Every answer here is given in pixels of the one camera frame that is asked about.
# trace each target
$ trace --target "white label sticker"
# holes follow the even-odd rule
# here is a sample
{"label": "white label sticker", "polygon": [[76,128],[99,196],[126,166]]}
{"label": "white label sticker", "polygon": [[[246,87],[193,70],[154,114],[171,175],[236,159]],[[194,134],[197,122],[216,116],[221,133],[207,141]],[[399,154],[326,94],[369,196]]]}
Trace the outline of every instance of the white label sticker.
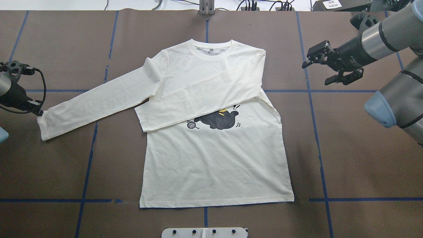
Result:
{"label": "white label sticker", "polygon": [[338,0],[330,0],[323,2],[323,5],[326,9],[334,9],[342,7],[341,3]]}

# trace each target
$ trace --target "light blue joint cover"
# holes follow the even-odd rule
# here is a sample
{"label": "light blue joint cover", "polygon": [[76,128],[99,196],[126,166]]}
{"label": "light blue joint cover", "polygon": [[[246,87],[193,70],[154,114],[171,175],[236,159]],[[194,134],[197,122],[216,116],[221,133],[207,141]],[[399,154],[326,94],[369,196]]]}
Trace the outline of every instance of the light blue joint cover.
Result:
{"label": "light blue joint cover", "polygon": [[373,97],[364,104],[364,110],[386,128],[396,125],[395,115],[379,91],[376,91]]}
{"label": "light blue joint cover", "polygon": [[416,0],[411,4],[414,15],[423,22],[423,0]]}
{"label": "light blue joint cover", "polygon": [[0,127],[0,144],[9,137],[9,133]]}

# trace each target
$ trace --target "white shirt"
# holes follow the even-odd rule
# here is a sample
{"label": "white shirt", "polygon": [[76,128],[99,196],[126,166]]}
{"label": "white shirt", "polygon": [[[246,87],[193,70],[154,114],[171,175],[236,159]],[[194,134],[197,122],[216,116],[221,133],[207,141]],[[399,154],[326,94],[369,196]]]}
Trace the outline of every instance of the white shirt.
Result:
{"label": "white shirt", "polygon": [[141,208],[293,201],[279,113],[261,88],[265,51],[189,40],[45,111],[45,141],[133,107],[147,132]]}

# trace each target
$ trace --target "black sheep graphic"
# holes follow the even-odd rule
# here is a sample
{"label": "black sheep graphic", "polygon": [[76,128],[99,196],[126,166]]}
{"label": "black sheep graphic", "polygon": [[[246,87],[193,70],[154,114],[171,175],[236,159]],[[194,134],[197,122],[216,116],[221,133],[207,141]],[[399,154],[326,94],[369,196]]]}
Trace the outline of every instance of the black sheep graphic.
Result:
{"label": "black sheep graphic", "polygon": [[204,116],[196,117],[194,122],[201,121],[204,124],[210,125],[211,129],[229,129],[235,125],[235,117],[238,114],[237,111],[229,113],[228,110],[222,109]]}

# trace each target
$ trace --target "white floor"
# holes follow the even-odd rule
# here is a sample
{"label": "white floor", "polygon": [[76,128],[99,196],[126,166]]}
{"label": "white floor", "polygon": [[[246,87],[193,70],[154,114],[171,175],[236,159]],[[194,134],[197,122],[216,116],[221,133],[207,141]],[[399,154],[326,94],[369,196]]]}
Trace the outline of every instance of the white floor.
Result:
{"label": "white floor", "polygon": [[[242,0],[215,0],[215,8],[225,8],[231,11],[236,10]],[[310,11],[310,1],[314,5],[316,0],[289,0],[296,11]],[[159,0],[108,0],[106,10],[121,10],[124,8],[132,8],[137,10],[151,10],[157,6]],[[257,6],[261,11],[268,11],[272,6],[272,2],[258,1]],[[20,0],[20,1],[2,1],[0,10],[104,10],[107,0]],[[280,7],[280,3],[276,3],[272,8]],[[163,0],[158,10],[185,10],[198,9],[197,5],[179,1],[179,0]]]}

